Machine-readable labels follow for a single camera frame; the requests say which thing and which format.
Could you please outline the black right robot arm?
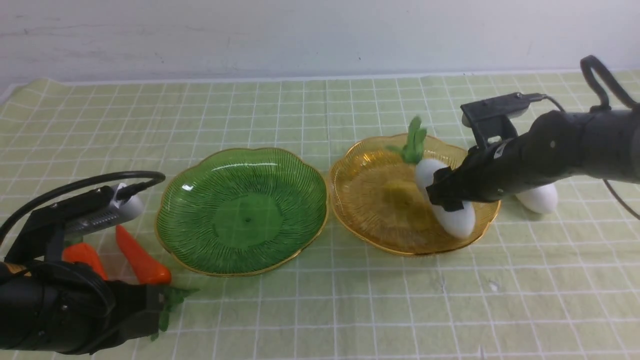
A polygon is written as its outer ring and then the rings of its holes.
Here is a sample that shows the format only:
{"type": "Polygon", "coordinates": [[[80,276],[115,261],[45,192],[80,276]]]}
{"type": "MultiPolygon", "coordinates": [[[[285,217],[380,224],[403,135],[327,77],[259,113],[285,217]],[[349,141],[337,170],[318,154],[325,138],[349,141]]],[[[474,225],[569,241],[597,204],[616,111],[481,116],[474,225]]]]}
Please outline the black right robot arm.
{"type": "Polygon", "coordinates": [[[469,150],[455,169],[437,170],[430,203],[493,203],[573,176],[639,182],[639,112],[546,112],[517,137],[469,150]]]}

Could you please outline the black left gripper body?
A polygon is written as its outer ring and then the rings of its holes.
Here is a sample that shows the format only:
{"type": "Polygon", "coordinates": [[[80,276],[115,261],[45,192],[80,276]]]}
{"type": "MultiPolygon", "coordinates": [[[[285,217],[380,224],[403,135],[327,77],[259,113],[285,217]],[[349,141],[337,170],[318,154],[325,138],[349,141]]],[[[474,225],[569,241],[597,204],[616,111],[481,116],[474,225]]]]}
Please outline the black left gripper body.
{"type": "Polygon", "coordinates": [[[161,312],[166,303],[164,285],[129,284],[109,280],[106,286],[113,295],[114,308],[89,330],[78,351],[102,351],[127,341],[150,337],[160,330],[161,312]]]}

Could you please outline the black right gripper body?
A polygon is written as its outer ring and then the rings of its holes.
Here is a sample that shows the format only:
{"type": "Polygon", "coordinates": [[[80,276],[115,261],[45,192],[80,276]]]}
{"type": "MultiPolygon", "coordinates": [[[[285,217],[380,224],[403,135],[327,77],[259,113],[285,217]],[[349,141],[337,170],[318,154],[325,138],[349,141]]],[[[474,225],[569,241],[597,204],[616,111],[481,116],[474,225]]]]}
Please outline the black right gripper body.
{"type": "Polygon", "coordinates": [[[493,203],[548,184],[550,145],[515,137],[486,149],[474,146],[457,168],[437,170],[426,191],[432,205],[454,212],[463,202],[493,203]]]}

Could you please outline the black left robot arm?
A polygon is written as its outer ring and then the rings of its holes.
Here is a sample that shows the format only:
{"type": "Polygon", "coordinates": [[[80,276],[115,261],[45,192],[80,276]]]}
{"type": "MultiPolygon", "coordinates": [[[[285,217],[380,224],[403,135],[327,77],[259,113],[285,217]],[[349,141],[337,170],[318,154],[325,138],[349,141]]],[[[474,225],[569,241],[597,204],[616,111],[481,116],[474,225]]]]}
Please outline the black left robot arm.
{"type": "Polygon", "coordinates": [[[64,261],[1,264],[1,348],[94,354],[156,335],[167,302],[161,285],[104,280],[64,261]]]}

